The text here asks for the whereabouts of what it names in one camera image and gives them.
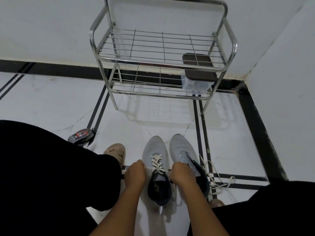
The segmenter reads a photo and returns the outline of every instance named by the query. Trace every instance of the wall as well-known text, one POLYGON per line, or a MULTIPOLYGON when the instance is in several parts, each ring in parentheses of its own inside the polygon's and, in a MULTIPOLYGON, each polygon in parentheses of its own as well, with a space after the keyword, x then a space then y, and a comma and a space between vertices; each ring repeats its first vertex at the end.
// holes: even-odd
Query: wall
POLYGON ((246 84, 289 180, 315 182, 315 0, 308 0, 246 84))
MULTIPOLYGON (((227 76, 244 77, 306 0, 225 0, 238 53, 227 76)), ((88 31, 103 0, 0 0, 0 59, 96 66, 88 31)), ((211 34, 222 8, 165 0, 109 0, 121 28, 211 34)), ((106 21, 101 31, 108 28, 106 21)), ((227 34, 220 37, 228 52, 227 34)))

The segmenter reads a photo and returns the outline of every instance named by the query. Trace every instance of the shoelace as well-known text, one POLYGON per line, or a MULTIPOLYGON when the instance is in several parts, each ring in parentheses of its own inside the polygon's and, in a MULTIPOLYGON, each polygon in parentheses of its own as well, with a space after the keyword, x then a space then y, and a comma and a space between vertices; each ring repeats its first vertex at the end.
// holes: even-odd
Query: shoelace
POLYGON ((168 170, 164 170, 162 167, 162 163, 160 160, 162 159, 162 155, 156 155, 156 156, 151 156, 152 158, 152 165, 153 169, 156 170, 158 173, 163 174, 162 171, 168 172, 168 170))
POLYGON ((203 167, 202 167, 202 169, 206 172, 207 176, 210 178, 210 189, 216 190, 215 193, 212 193, 212 190, 210 190, 210 191, 209 191, 209 194, 218 194, 218 193, 220 193, 220 192, 222 191, 221 188, 223 188, 223 187, 224 187, 224 188, 229 188, 229 186, 230 186, 231 184, 234 184, 234 183, 235 183, 236 178, 235 178, 234 176, 231 176, 231 177, 230 177, 230 180, 229 180, 228 183, 224 183, 224 182, 222 181, 222 179, 221 179, 221 177, 220 177, 218 171, 216 170, 215 166, 213 165, 213 163, 208 160, 208 161, 207 161, 207 165, 209 165, 209 163, 211 164, 213 173, 216 173, 216 174, 218 175, 218 178, 220 179, 220 181, 221 181, 221 183, 222 183, 221 185, 218 185, 218 184, 215 182, 215 180, 211 177, 210 173, 207 171, 207 166, 206 166, 206 164, 205 164, 203 158, 201 157, 200 154, 199 154, 199 156, 200 156, 200 159, 201 159, 202 162, 203 162, 203 167))

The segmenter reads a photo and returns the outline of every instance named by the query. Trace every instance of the floor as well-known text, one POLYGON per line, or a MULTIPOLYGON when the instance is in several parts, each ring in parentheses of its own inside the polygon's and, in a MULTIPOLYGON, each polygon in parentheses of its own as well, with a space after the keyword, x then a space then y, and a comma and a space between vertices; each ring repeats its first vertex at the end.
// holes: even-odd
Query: floor
MULTIPOLYGON (((13 75, 0 72, 0 88, 13 75)), ((65 140, 91 122, 91 126, 98 129, 88 148, 101 154, 109 145, 123 143, 126 147, 124 169, 142 158, 144 146, 152 136, 159 135, 168 148, 174 134, 183 134, 204 161, 211 159, 224 182, 228 182, 231 175, 236 177, 229 189, 217 194, 225 204, 245 201, 261 186, 269 184, 234 93, 217 92, 202 118, 199 114, 204 102, 185 99, 114 94, 118 106, 115 110, 104 89, 101 80, 25 75, 0 100, 0 119, 30 123, 65 140), (91 118, 97 105, 96 115, 91 118)), ((169 168, 172 163, 169 157, 169 168)), ((96 222, 108 213, 87 209, 96 222)), ((187 207, 178 190, 162 216, 149 206, 146 193, 142 193, 136 235, 186 235, 188 227, 187 207)))

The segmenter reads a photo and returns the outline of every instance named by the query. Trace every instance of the gray shoe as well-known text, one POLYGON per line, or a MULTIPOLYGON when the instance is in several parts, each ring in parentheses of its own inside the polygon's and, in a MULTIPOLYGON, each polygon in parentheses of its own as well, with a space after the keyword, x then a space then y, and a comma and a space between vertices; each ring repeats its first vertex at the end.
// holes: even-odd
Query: gray shoe
POLYGON ((171 184, 165 174, 168 171, 166 146, 159 136, 152 137, 146 144, 142 161, 148 168, 154 168, 148 185, 148 196, 159 206, 162 214, 163 206, 171 199, 171 184))
POLYGON ((176 134, 169 143, 169 152, 173 162, 186 163, 195 173, 197 184, 206 197, 210 191, 210 184, 206 173, 198 163, 198 158, 190 142, 181 134, 176 134))

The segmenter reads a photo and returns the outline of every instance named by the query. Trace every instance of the forearm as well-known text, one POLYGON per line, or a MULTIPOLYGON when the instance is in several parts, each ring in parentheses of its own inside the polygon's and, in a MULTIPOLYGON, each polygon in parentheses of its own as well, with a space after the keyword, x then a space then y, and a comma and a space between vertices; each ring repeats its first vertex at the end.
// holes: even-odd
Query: forearm
POLYGON ((187 204, 191 228, 194 236, 228 236, 222 224, 215 216, 197 183, 182 187, 187 204))
POLYGON ((134 235, 136 213, 141 190, 138 187, 125 188, 115 206, 96 227, 90 236, 134 235))

